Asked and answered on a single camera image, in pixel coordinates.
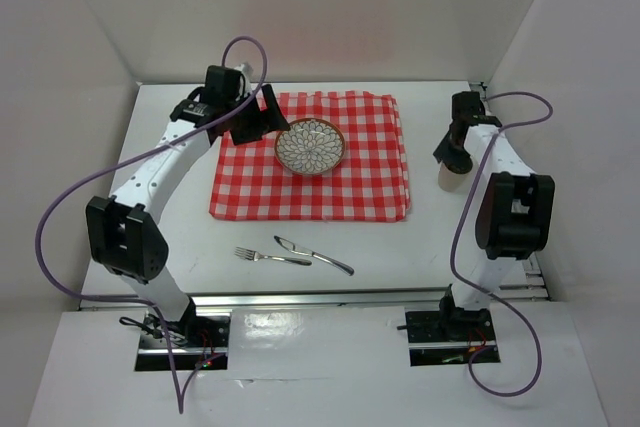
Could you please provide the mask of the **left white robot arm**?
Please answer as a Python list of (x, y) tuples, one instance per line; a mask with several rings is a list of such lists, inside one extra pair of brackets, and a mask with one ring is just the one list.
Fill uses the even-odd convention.
[(167, 267), (169, 246), (159, 229), (166, 204), (224, 133), (235, 144), (246, 144), (289, 128), (270, 85), (262, 86), (261, 100), (252, 96), (251, 73), (248, 63), (209, 67), (204, 84), (171, 112), (158, 153), (109, 197), (95, 196), (85, 209), (93, 260), (158, 308), (164, 318), (161, 332), (176, 346), (214, 325), (197, 315), (194, 301)]

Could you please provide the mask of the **red white checkered cloth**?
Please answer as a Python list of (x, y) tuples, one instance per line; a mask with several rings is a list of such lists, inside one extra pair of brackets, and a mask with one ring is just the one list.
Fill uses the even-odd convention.
[(410, 210), (406, 150), (396, 99), (367, 91), (284, 92), (288, 121), (318, 118), (346, 141), (343, 160), (317, 176), (297, 175), (277, 160), (273, 134), (220, 144), (210, 214), (227, 221), (396, 222)]

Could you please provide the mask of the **brown paper cup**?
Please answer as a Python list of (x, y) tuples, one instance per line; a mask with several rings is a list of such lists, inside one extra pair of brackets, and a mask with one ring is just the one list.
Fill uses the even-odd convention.
[(464, 189), (469, 173), (451, 171), (444, 163), (439, 164), (438, 186), (445, 192), (456, 192)]

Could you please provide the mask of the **patterned plate brown rim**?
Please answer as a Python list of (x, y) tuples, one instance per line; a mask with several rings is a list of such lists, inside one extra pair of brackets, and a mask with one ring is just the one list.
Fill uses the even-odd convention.
[(279, 163), (293, 174), (322, 175), (343, 160), (346, 140), (338, 127), (318, 118), (303, 118), (290, 123), (274, 142)]

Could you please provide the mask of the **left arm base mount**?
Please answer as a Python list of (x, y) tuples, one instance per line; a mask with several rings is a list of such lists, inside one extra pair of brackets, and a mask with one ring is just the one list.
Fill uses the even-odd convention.
[(177, 371), (227, 369), (230, 314), (205, 317), (195, 333), (187, 337), (171, 326), (170, 343), (154, 315), (146, 314), (142, 321), (122, 316), (119, 324), (135, 328), (140, 334), (134, 367), (136, 372), (169, 371), (168, 345), (171, 346)]

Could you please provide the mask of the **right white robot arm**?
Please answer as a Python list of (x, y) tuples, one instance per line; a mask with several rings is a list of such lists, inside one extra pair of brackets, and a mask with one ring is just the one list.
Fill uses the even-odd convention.
[(436, 326), (446, 341), (468, 340), (485, 327), (504, 278), (548, 241), (555, 182), (518, 156), (503, 129), (478, 92), (456, 93), (448, 131), (433, 153), (441, 189), (471, 183), (463, 213), (479, 250), (476, 263), (458, 269), (440, 300)]

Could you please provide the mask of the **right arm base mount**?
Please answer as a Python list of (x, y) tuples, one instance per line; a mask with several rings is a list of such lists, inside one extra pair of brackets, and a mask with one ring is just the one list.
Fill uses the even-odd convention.
[(406, 311), (396, 330), (406, 335), (412, 367), (500, 363), (491, 317), (479, 323), (444, 327), (436, 311)]

